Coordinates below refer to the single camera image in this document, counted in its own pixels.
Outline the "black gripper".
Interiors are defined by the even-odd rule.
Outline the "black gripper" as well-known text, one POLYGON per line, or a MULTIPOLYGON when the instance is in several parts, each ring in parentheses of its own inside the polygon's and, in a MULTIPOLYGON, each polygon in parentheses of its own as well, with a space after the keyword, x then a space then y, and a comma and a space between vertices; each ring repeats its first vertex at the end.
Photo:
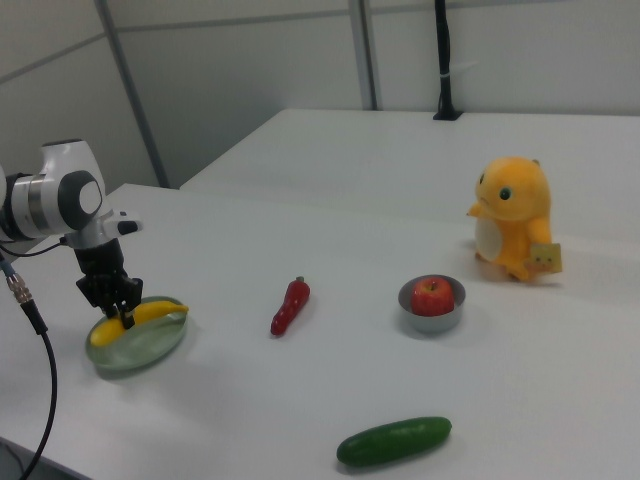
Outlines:
POLYGON ((74 254, 83 273, 76 285, 88 302, 104 310, 107 319, 117 318, 119 312, 123 328, 132 328, 143 281, 126 273, 120 242, 113 239, 97 247, 75 249, 74 254))

